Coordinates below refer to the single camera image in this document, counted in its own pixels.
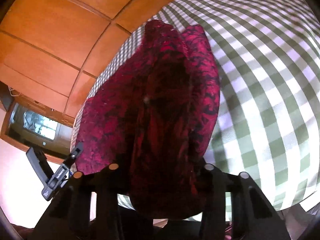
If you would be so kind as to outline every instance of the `black bracket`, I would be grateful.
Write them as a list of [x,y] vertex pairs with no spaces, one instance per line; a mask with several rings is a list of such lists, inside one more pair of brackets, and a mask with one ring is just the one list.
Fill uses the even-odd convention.
[[68,157],[63,161],[60,167],[57,169],[55,173],[53,173],[50,168],[47,158],[44,155],[42,150],[34,149],[31,147],[26,155],[27,158],[36,172],[38,178],[41,180],[44,185],[44,189],[42,190],[42,196],[46,201],[51,200],[57,191],[64,186],[67,180],[67,173],[69,172],[72,164],[76,161],[79,155],[83,151],[83,143],[80,142],[76,145],[76,147],[72,150],[72,152],[68,155]]
[[[58,190],[55,191],[55,197],[28,240],[124,240],[117,201],[117,194],[124,194],[129,189],[123,174],[124,170],[118,165],[116,169],[109,166],[94,174],[84,175],[79,171],[73,174],[65,186],[56,187]],[[38,176],[46,181],[41,172]],[[236,176],[205,164],[200,170],[200,176],[209,181],[210,190],[207,192],[202,221],[195,223],[200,224],[198,234],[191,232],[190,235],[190,231],[187,232],[183,227],[179,231],[181,223],[169,221],[171,227],[165,227],[161,233],[146,239],[224,240],[225,193],[231,192],[233,240],[290,240],[285,223],[248,173],[241,172]],[[97,218],[91,230],[89,213],[93,191],[97,193]]]

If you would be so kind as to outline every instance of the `green and white checkered pattern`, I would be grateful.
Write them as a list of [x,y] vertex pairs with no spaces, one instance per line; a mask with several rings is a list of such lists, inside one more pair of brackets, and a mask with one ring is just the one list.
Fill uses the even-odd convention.
[[[153,19],[179,31],[202,25],[217,60],[220,110],[205,160],[231,174],[248,172],[277,210],[317,190],[320,25],[305,0],[174,0]],[[143,28],[122,45],[88,97],[135,52]],[[126,196],[119,203],[131,206]]]

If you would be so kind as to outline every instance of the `black clamp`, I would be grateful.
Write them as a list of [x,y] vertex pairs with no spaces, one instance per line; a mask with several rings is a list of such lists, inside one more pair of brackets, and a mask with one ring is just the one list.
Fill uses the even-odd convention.
[[50,168],[42,150],[31,147],[27,151],[27,158],[38,178],[44,185],[44,189],[41,193],[46,201],[51,200],[58,190],[67,182],[67,173],[82,151],[83,143],[79,142],[55,173],[53,173]]

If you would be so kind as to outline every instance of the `red fabric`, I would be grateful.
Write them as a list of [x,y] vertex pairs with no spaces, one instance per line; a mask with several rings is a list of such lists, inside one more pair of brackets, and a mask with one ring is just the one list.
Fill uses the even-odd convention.
[[134,208],[154,218],[201,211],[193,167],[218,116],[217,66],[201,26],[178,33],[150,21],[141,46],[84,107],[76,161],[85,174],[114,162],[130,169]]

